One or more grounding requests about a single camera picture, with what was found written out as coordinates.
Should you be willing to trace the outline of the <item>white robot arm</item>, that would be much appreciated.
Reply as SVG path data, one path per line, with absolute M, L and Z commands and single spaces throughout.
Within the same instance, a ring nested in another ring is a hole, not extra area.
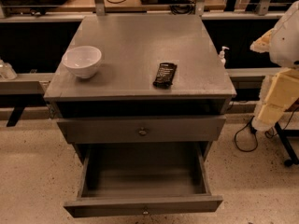
M 294 2 L 275 26 L 250 45 L 252 51 L 269 53 L 279 71 L 263 80 L 252 126 L 272 128 L 299 99 L 299 1 Z

